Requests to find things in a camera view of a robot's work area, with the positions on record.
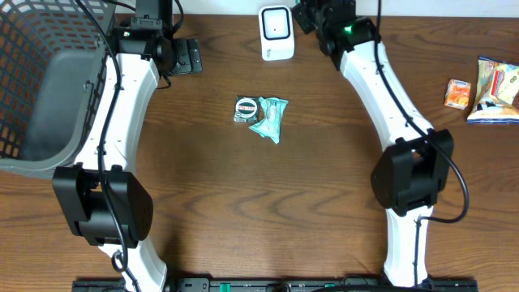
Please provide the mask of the round label dark packet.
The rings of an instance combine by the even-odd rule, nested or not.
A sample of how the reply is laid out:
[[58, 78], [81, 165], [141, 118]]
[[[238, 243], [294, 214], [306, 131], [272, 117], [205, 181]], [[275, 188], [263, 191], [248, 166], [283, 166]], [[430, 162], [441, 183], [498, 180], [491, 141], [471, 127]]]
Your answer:
[[234, 121], [256, 123], [259, 119], [260, 99], [258, 97], [237, 96], [234, 106]]

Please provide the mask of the teal snack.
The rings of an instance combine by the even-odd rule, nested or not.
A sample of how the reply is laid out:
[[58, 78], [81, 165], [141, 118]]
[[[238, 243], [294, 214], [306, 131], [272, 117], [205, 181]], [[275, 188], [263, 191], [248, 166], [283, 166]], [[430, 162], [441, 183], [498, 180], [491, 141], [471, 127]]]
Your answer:
[[259, 103], [264, 112], [264, 118], [260, 122], [250, 126], [250, 129], [264, 138], [270, 138], [275, 144], [278, 144], [281, 136], [281, 120], [289, 102], [277, 97], [261, 97]]

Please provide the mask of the orange small packet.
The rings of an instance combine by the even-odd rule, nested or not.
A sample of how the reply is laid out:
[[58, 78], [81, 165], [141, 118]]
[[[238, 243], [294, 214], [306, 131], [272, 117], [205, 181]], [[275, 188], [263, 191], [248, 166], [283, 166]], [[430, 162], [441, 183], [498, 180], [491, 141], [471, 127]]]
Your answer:
[[444, 98], [444, 105], [447, 107], [464, 110], [470, 100], [471, 83], [458, 79], [451, 79], [448, 82]]

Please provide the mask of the yellow snack bag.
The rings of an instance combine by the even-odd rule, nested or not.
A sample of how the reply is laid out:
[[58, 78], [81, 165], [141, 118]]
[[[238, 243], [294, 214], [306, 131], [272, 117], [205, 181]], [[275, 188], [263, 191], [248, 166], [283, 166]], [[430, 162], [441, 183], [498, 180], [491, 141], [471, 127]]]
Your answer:
[[518, 124], [513, 101], [518, 94], [518, 64], [478, 58], [478, 83], [468, 124]]

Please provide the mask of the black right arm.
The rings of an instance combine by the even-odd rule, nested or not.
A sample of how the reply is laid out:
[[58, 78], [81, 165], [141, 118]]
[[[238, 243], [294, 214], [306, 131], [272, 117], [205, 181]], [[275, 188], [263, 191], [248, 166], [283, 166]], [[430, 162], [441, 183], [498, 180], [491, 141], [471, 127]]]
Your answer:
[[384, 275], [393, 286], [424, 287], [427, 219], [445, 187], [453, 138], [419, 113], [392, 69], [378, 24], [358, 16], [354, 1], [301, 0], [291, 11], [354, 87], [379, 136], [383, 153], [371, 188], [388, 219]]

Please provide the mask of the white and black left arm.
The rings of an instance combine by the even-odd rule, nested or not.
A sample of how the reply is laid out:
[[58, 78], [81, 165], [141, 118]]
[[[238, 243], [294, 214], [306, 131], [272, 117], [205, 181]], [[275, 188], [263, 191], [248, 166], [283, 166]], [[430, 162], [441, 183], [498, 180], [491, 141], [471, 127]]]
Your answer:
[[137, 179], [137, 148], [159, 80], [202, 71], [199, 42], [163, 28], [116, 27], [102, 38], [106, 76], [96, 117], [73, 165], [55, 169], [52, 186], [71, 233], [104, 252], [122, 279], [73, 288], [167, 291], [168, 268], [149, 235], [152, 198]]

